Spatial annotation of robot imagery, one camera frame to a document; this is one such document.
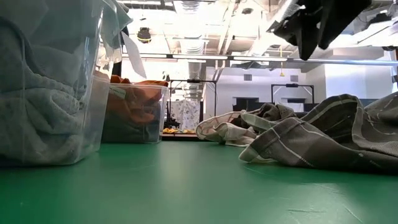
gray towel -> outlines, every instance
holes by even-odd
[[[275,159],[288,166],[314,169],[398,174],[398,94],[365,108],[355,96],[328,98],[302,119],[272,123],[239,158],[246,162]]]

table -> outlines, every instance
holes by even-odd
[[[105,144],[0,170],[0,223],[396,223],[398,178],[245,164],[213,142]]]

clear plastic container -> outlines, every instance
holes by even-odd
[[[111,84],[103,142],[158,143],[162,140],[167,87]]]
[[[0,2],[0,166],[73,164],[100,148],[121,60],[115,0]]]

green table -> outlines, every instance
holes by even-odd
[[[0,170],[0,223],[397,223],[398,178],[245,164],[212,142],[102,145]]]

orange cloth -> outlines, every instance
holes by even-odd
[[[126,84],[126,86],[117,86],[126,91],[126,96],[122,99],[110,93],[106,107],[107,113],[116,113],[122,119],[125,119],[126,122],[136,124],[147,124],[155,119],[151,109],[162,98],[162,91],[149,86],[140,88],[134,87],[134,85],[169,85],[167,82],[150,80],[131,84],[128,78],[121,78],[117,75],[112,75],[111,83]]]

